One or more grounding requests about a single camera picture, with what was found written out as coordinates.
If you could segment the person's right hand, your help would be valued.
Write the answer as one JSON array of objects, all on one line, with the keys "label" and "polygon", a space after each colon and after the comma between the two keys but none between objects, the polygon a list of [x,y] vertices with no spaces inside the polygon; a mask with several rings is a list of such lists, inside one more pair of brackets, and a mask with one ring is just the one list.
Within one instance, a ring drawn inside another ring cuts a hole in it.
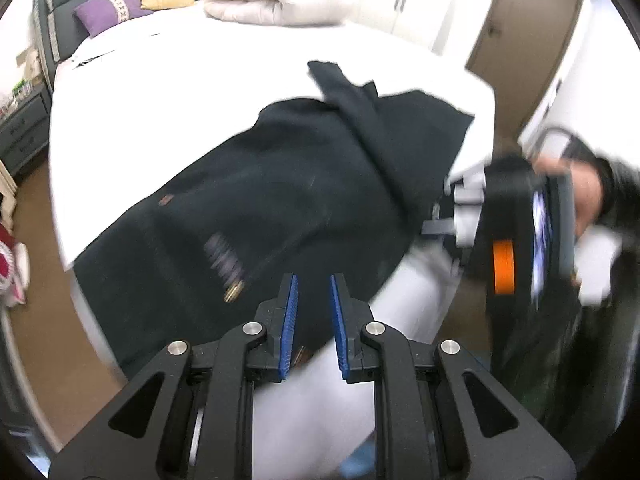
[{"label": "person's right hand", "polygon": [[602,211],[604,192],[596,167],[575,159],[538,156],[534,169],[538,174],[570,176],[574,192],[575,235],[581,237]]}]

